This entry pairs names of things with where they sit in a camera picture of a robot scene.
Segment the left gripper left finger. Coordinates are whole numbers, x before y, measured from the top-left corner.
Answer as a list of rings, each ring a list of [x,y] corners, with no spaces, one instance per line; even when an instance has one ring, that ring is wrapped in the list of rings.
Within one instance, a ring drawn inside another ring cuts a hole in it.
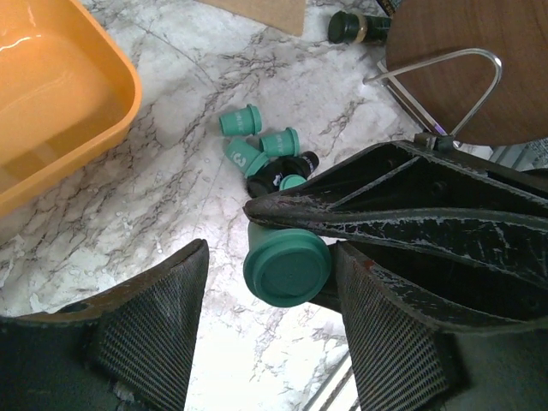
[[[184,409],[208,265],[194,240],[54,313],[2,317],[2,409]]]

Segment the brown cardboard sheet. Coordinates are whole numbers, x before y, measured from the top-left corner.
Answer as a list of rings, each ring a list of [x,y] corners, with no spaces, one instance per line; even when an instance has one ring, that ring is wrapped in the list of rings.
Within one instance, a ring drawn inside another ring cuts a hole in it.
[[[305,0],[203,0],[202,3],[301,36],[304,30]]]

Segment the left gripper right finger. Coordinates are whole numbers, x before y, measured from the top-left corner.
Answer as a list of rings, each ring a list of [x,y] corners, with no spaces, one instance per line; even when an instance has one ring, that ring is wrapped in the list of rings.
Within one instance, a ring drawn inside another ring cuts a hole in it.
[[[546,409],[547,326],[443,331],[364,285],[364,296],[340,309],[362,409]]]

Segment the orange plastic storage basket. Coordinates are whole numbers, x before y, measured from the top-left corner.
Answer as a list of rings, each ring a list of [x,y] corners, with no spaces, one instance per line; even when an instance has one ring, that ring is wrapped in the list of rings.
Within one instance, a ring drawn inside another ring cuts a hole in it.
[[[119,144],[140,77],[78,1],[1,3],[1,213]]]

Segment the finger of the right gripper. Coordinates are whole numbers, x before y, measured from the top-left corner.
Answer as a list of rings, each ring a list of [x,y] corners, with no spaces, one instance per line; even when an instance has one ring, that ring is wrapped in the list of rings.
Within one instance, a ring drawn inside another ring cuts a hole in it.
[[[320,224],[339,242],[313,303],[338,311],[370,281],[397,308],[448,332],[547,326],[545,222]]]
[[[463,209],[547,216],[547,178],[459,150],[438,152],[410,141],[379,143],[307,182],[249,200],[247,218],[276,228],[348,222],[381,212]]]

